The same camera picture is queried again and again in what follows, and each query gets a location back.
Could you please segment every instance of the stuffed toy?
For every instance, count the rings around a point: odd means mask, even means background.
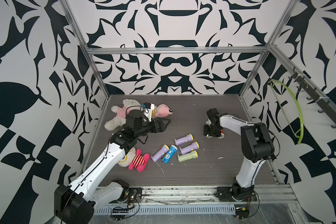
[[[141,104],[137,100],[129,100],[125,99],[123,100],[123,107],[120,108],[118,106],[113,106],[111,110],[117,115],[110,121],[107,121],[105,123],[105,128],[108,131],[113,131],[115,128],[124,125],[126,123],[126,109],[130,106],[135,106],[127,109],[127,113],[129,113],[131,110],[140,110]]]
[[[146,153],[144,155],[141,155],[141,150],[136,149],[133,147],[131,150],[121,159],[118,161],[118,165],[122,167],[128,167],[129,170],[133,170],[133,168],[136,168],[138,172],[142,172],[149,160],[149,154]]]
[[[164,118],[170,114],[173,114],[173,111],[165,104],[155,106],[152,111],[152,118]]]

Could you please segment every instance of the toy flashlight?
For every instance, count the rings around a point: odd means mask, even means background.
[[[181,154],[184,155],[184,154],[187,154],[190,151],[199,149],[199,145],[198,145],[197,142],[193,142],[191,145],[189,145],[187,147],[184,147],[184,148],[180,147],[180,149],[181,149]]]
[[[195,158],[198,158],[198,154],[197,154],[196,150],[193,150],[193,151],[191,151],[187,154],[179,155],[178,156],[178,162],[184,162],[184,161],[187,161],[189,159],[195,159]]]
[[[175,145],[171,145],[169,151],[166,153],[162,161],[165,164],[168,164],[169,160],[172,158],[173,154],[177,151],[177,147]]]
[[[189,135],[184,136],[184,137],[182,137],[182,138],[174,139],[174,141],[175,141],[175,144],[176,144],[177,146],[179,146],[179,145],[181,145],[181,144],[183,144],[183,143],[185,143],[185,142],[193,141],[193,136],[192,136],[192,134],[189,134]]]
[[[156,163],[162,157],[162,155],[168,152],[168,150],[169,148],[167,145],[162,146],[162,148],[156,154],[154,154],[154,156],[152,156],[153,162]]]

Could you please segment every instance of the green hose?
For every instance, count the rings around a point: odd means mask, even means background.
[[[277,101],[278,101],[278,104],[279,104],[279,106],[280,106],[280,108],[281,108],[281,111],[283,112],[283,114],[284,114],[284,116],[285,116],[287,122],[289,123],[289,126],[290,126],[291,131],[293,132],[294,136],[297,137],[297,138],[299,139],[299,141],[297,142],[297,144],[300,144],[301,141],[302,141],[302,138],[304,137],[304,120],[302,119],[302,112],[301,112],[301,108],[300,108],[299,102],[297,101],[296,96],[295,96],[297,93],[295,93],[295,94],[292,93],[292,91],[290,90],[290,88],[287,87],[284,83],[282,83],[282,82],[279,81],[279,80],[272,79],[272,80],[270,80],[268,83],[271,83],[271,84],[270,84],[270,87],[271,87],[271,89],[272,89],[272,91],[273,91],[273,93],[274,93],[274,96],[276,97],[276,99],[277,99]],[[290,93],[290,95],[292,96],[292,98],[294,99],[294,101],[295,101],[296,108],[297,108],[297,111],[299,112],[299,118],[300,118],[300,129],[297,130],[297,132],[294,132],[294,130],[292,129],[292,127],[291,127],[291,125],[290,125],[290,121],[289,121],[289,119],[287,118],[287,116],[286,116],[284,110],[282,109],[281,103],[279,102],[279,99],[278,99],[278,97],[277,97],[276,94],[275,94],[275,90],[274,90],[274,88],[273,88],[274,85],[275,85],[275,83],[280,83],[283,87],[285,87],[285,88],[287,89],[287,91]]]

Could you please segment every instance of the metal vent grate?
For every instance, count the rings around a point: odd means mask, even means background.
[[[97,210],[95,215],[110,215],[116,205],[106,205]],[[129,210],[134,214],[138,206]],[[137,215],[180,215],[180,214],[235,214],[234,205],[141,205]]]

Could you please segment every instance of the cable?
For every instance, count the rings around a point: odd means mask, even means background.
[[[127,200],[127,208],[121,208],[121,207],[119,207],[119,206],[114,207],[114,208],[111,210],[111,216],[112,216],[112,212],[113,212],[113,210],[116,209],[116,208],[120,208],[120,209],[119,209],[120,211],[129,211],[129,210],[131,210],[131,209],[134,209],[134,208],[135,208],[134,205],[133,205],[133,207],[131,207],[131,208],[128,207],[128,204],[129,204],[129,201],[130,201],[130,200],[135,200],[135,201],[137,202],[137,204],[138,204],[138,210],[137,210],[133,215],[130,215],[130,216],[128,216],[128,217],[124,217],[124,218],[122,218],[121,220],[123,220],[123,219],[128,219],[128,218],[134,216],[135,214],[137,214],[137,213],[139,212],[139,209],[140,209],[139,202],[137,201],[137,199],[129,198],[129,199]]]
[[[281,147],[280,147],[280,142],[279,142],[279,139],[274,135],[274,133],[272,132],[272,131],[270,131],[269,129],[267,129],[266,127],[264,127],[264,126],[260,126],[260,127],[263,127],[263,128],[265,128],[266,130],[268,130],[268,132],[270,133],[270,134],[272,134],[275,138],[276,138],[276,140],[278,141],[278,145],[279,145],[279,152],[278,152],[278,154],[275,156],[275,157],[278,157],[278,155],[280,154],[280,151],[281,151]]]
[[[68,201],[70,200],[70,198],[72,197],[73,193],[75,193],[75,191],[77,190],[77,188],[79,187],[80,185],[78,184],[77,187],[75,188],[75,190],[72,191],[72,194],[69,196],[69,198],[67,199],[67,202],[65,204],[65,207],[63,207],[63,211],[62,211],[62,216],[64,216],[65,214],[65,209],[66,209],[66,206],[67,206],[67,203]]]
[[[240,117],[238,115],[236,115],[236,114],[231,114],[231,115],[235,115],[235,116],[237,116],[238,119],[240,119]]]
[[[146,142],[147,142],[147,139],[148,139],[148,135],[147,135],[146,140],[144,142],[142,140],[140,140],[139,138],[137,138],[137,139],[139,140],[140,143],[142,143],[143,145],[145,145]]]
[[[246,217],[246,218],[244,218],[244,219],[253,217],[253,216],[259,211],[259,208],[260,208],[260,198],[259,198],[259,195],[257,194],[257,192],[256,192],[256,191],[254,191],[254,192],[255,192],[256,196],[258,197],[258,208],[256,209],[256,211],[255,211],[254,214],[252,214],[251,216],[248,216],[248,217]]]
[[[127,107],[126,112],[125,112],[125,115],[127,115],[127,110],[128,110],[128,108],[131,108],[131,107],[135,107],[135,106],[129,106],[129,107]]]

